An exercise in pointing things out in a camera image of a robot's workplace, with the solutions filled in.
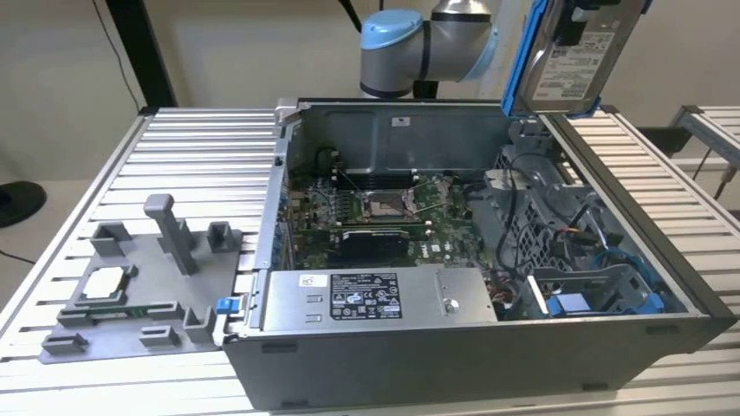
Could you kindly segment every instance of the circuit board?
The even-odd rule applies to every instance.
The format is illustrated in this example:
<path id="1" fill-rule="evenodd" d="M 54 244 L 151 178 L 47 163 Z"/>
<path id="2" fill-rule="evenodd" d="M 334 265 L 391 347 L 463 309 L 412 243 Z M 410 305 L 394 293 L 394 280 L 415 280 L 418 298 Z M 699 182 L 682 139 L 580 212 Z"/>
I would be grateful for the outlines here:
<path id="1" fill-rule="evenodd" d="M 291 207 L 298 270 L 426 263 L 492 269 L 492 253 L 452 176 L 419 175 L 408 189 L 374 190 L 340 190 L 330 179 L 318 179 L 292 191 Z"/>

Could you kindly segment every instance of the black cable on wall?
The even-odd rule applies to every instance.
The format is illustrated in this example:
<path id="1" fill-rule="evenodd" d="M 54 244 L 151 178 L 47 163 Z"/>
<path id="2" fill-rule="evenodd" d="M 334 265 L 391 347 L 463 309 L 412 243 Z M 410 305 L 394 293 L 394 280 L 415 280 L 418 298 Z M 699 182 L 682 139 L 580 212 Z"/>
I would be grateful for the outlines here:
<path id="1" fill-rule="evenodd" d="M 355 6 L 352 6 L 352 2 L 350 0 L 339 0 L 339 3 L 344 7 L 344 11 L 347 12 L 350 20 L 352 20 L 352 25 L 358 29 L 358 32 L 362 32 L 362 21 L 358 17 L 358 12 L 355 11 Z"/>

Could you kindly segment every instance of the blue latch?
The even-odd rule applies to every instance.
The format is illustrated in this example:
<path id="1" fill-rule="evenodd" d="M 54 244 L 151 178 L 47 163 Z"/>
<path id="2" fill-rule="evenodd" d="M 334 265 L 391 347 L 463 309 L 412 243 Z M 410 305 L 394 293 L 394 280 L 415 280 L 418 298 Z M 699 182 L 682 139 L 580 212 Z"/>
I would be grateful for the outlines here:
<path id="1" fill-rule="evenodd" d="M 242 300 L 238 297 L 223 297 L 216 302 L 216 314 L 231 315 L 238 314 L 242 309 Z"/>

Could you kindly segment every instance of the metal slat surface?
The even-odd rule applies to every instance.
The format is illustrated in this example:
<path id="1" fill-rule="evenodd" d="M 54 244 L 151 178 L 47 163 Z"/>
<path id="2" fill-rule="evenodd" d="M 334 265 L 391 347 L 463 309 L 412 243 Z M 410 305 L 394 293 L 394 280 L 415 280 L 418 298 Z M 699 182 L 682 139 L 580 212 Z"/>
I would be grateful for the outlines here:
<path id="1" fill-rule="evenodd" d="M 275 141 L 272 124 L 259 124 L 266 122 L 272 122 L 272 110 L 163 109 L 147 121 L 148 134 L 139 132 L 122 148 L 126 163 L 118 163 L 100 189 L 94 190 L 91 203 L 79 213 L 79 224 L 60 239 L 35 287 L 28 285 L 26 302 L 0 338 L 0 391 L 4 392 L 0 409 L 78 415 L 100 414 L 102 409 L 120 414 L 254 413 L 223 352 L 50 366 L 34 357 L 40 351 L 39 340 L 48 334 L 48 325 L 54 324 L 62 307 L 55 302 L 72 294 L 76 279 L 87 267 L 92 254 L 87 238 L 98 223 L 119 219 L 134 233 L 156 232 L 154 221 L 138 214 L 154 192 L 174 195 L 179 201 L 176 213 L 190 217 L 191 230 L 204 230 L 214 220 L 228 220 L 248 233 L 242 243 L 243 274 L 238 275 L 234 288 L 235 293 L 248 290 L 260 224 L 256 208 L 266 200 L 266 172 L 272 157 L 270 152 L 239 148 L 194 151 L 187 143 L 195 143 L 198 148 L 218 148 L 224 142 L 255 140 L 255 145 L 247 147 L 259 148 L 267 141 Z M 579 130 L 587 129 L 587 142 L 631 188 L 639 203 L 654 216 L 663 218 L 658 225 L 690 260 L 706 269 L 704 279 L 740 314 L 740 263 L 728 257 L 740 250 L 732 224 L 687 186 L 686 179 L 676 176 L 646 140 L 635 137 L 611 114 L 599 111 L 594 118 L 576 120 L 574 125 Z M 136 146 L 155 141 L 156 145 Z M 315 414 L 738 414 L 739 378 L 740 326 L 736 325 L 698 353 L 662 359 L 618 392 Z"/>

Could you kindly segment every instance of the warning label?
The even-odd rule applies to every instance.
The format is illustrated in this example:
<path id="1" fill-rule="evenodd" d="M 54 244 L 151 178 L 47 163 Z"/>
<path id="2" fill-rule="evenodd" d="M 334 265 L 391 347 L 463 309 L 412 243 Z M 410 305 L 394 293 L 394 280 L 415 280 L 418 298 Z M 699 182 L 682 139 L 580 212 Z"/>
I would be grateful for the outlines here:
<path id="1" fill-rule="evenodd" d="M 536 101 L 583 100 L 596 76 L 614 32 L 584 32 L 576 46 L 556 46 L 535 90 Z"/>
<path id="2" fill-rule="evenodd" d="M 396 273 L 332 275 L 331 291 L 331 316 L 338 321 L 403 317 Z"/>

